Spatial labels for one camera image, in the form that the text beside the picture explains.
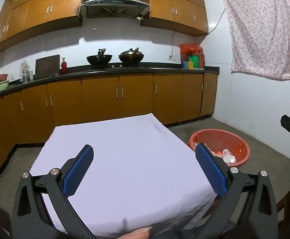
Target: electrical outlet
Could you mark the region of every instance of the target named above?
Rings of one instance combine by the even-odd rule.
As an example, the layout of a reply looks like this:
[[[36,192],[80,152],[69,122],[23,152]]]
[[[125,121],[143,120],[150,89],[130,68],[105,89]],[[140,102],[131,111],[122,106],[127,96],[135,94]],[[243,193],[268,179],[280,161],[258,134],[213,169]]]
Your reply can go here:
[[[172,61],[176,61],[175,56],[174,55],[168,55],[168,59],[167,60],[172,60]]]

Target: fingernail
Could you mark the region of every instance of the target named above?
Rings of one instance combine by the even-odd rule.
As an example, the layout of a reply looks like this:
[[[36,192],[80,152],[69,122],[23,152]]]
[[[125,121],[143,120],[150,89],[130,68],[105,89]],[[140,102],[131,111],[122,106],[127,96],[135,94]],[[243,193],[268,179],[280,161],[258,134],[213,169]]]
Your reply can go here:
[[[147,232],[147,231],[151,230],[152,228],[153,227],[140,228],[140,229],[137,229],[137,230],[131,232],[131,234],[139,234],[139,233]]]

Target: range hood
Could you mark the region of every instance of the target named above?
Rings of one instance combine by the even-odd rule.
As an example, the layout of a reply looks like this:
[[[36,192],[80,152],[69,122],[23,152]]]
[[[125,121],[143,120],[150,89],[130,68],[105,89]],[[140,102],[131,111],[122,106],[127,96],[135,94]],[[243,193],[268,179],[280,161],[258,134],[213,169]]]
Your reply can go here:
[[[149,5],[140,0],[84,0],[81,14],[86,18],[143,17],[149,12]]]

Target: red bowl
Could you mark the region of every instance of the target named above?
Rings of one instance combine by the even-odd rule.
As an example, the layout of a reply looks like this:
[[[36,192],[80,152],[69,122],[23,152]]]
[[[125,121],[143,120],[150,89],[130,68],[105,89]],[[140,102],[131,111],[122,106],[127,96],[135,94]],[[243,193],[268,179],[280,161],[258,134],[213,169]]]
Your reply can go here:
[[[190,137],[188,146],[195,151],[199,143],[205,143],[212,151],[223,151],[228,149],[235,157],[237,162],[227,164],[229,167],[240,167],[244,165],[250,157],[250,148],[245,140],[228,131],[220,129],[202,129]]]
[[[8,77],[8,74],[6,73],[0,74],[0,82],[7,80],[7,77]]]

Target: green bowl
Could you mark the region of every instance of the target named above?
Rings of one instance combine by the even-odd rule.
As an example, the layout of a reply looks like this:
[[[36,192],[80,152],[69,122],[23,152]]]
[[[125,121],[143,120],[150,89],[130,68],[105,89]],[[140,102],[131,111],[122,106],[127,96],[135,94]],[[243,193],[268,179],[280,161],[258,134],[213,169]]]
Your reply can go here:
[[[2,81],[0,82],[0,92],[6,90],[6,88],[9,86],[9,81]]]

